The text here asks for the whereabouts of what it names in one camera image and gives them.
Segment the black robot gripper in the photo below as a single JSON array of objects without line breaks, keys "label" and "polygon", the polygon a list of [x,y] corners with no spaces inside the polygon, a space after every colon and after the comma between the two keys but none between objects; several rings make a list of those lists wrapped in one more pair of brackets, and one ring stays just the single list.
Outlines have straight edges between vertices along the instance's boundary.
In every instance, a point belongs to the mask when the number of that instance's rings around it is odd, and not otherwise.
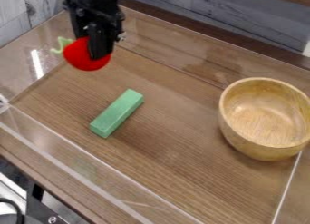
[{"label": "black robot gripper", "polygon": [[87,47],[93,60],[106,57],[113,52],[114,40],[122,40],[125,13],[120,2],[121,0],[65,0],[75,37],[89,34]]}]

